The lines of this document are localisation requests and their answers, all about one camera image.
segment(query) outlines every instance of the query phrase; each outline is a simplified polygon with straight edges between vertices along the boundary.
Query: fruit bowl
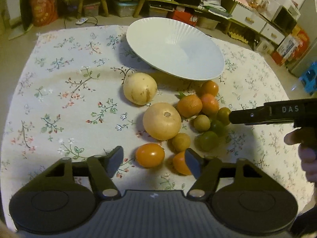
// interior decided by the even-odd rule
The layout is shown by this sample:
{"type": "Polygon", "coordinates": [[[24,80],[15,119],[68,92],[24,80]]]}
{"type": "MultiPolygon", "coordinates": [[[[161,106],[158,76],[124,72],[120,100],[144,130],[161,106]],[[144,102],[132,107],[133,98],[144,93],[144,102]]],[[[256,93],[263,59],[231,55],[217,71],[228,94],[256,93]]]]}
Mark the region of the fruit bowl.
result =
{"type": "Polygon", "coordinates": [[[145,18],[126,33],[131,49],[168,74],[195,81],[218,77],[224,69],[219,47],[200,30],[168,18],[145,18]]]}

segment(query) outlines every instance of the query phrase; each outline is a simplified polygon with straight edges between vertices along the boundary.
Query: floral tablecloth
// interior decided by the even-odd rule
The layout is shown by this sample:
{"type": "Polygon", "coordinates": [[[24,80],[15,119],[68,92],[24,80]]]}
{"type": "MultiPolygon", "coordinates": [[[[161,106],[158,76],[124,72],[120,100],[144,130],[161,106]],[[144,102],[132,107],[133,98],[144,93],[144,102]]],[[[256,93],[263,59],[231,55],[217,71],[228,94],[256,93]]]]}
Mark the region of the floral tablecloth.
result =
{"type": "MultiPolygon", "coordinates": [[[[176,104],[178,91],[193,93],[201,83],[152,69],[130,49],[127,28],[77,28],[39,36],[16,87],[1,147],[1,194],[9,227],[14,228],[8,210],[11,196],[64,156],[81,161],[121,145],[125,157],[113,182],[122,192],[182,189],[186,193],[194,183],[193,176],[175,173],[169,142],[151,138],[143,128],[142,116],[153,103],[176,104]],[[158,84],[153,101],[143,107],[133,105],[123,95],[122,84],[133,72],[147,72],[158,84]],[[160,168],[143,169],[134,161],[136,148],[149,142],[165,149],[160,168]]],[[[288,99],[260,55],[221,40],[213,41],[225,57],[225,70],[215,79],[221,107],[246,109],[288,99]]],[[[311,198],[313,185],[305,180],[297,147],[283,143],[284,135],[291,130],[290,124],[230,124],[222,145],[202,153],[194,145],[198,133],[190,121],[184,119],[181,128],[191,136],[191,147],[201,155],[227,162],[239,157],[253,161],[287,188],[302,210],[311,198]]],[[[76,181],[87,182],[81,177],[76,181]]]]}

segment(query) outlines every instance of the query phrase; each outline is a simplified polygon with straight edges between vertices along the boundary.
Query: leaf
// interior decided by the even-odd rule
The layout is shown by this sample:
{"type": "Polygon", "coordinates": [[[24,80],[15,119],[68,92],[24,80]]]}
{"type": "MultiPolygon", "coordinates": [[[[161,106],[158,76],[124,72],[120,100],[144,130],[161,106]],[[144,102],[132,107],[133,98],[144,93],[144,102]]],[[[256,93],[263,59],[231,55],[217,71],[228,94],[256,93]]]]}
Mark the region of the leaf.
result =
{"type": "Polygon", "coordinates": [[[180,99],[182,99],[183,97],[186,97],[186,95],[182,91],[180,91],[180,99]]]}
{"type": "Polygon", "coordinates": [[[47,131],[47,127],[42,127],[41,128],[41,133],[45,133],[47,131]]]}

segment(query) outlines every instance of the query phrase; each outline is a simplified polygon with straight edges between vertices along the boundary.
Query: human hand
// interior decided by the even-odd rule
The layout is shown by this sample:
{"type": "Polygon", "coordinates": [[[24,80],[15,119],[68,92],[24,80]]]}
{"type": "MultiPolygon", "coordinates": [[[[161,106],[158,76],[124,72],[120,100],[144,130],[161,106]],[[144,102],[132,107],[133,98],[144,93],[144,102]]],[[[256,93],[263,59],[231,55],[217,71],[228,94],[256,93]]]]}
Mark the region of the human hand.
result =
{"type": "Polygon", "coordinates": [[[302,160],[302,169],[306,172],[309,182],[317,183],[317,129],[300,128],[286,134],[284,142],[287,145],[300,144],[298,155],[302,160]]]}

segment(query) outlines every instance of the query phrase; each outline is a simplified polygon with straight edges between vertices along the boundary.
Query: wooden cabinet leg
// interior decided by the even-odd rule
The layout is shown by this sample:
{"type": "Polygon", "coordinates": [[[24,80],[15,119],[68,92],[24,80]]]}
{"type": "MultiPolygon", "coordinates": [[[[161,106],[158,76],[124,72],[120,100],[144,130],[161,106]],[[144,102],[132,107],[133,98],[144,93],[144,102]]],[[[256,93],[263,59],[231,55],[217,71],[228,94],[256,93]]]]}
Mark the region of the wooden cabinet leg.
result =
{"type": "Polygon", "coordinates": [[[108,6],[106,0],[101,0],[103,11],[105,12],[105,17],[109,16],[108,6]]]}
{"type": "Polygon", "coordinates": [[[81,17],[81,11],[82,11],[83,4],[84,4],[84,0],[79,0],[77,19],[79,19],[81,17]]]}
{"type": "Polygon", "coordinates": [[[226,29],[224,30],[223,33],[224,33],[224,34],[228,34],[230,27],[231,27],[231,21],[228,21],[228,23],[227,23],[227,25],[226,25],[226,29]]]}
{"type": "Polygon", "coordinates": [[[139,3],[137,4],[137,7],[135,8],[135,11],[134,11],[134,14],[133,14],[134,18],[138,17],[144,2],[145,2],[145,0],[140,0],[139,3]]]}

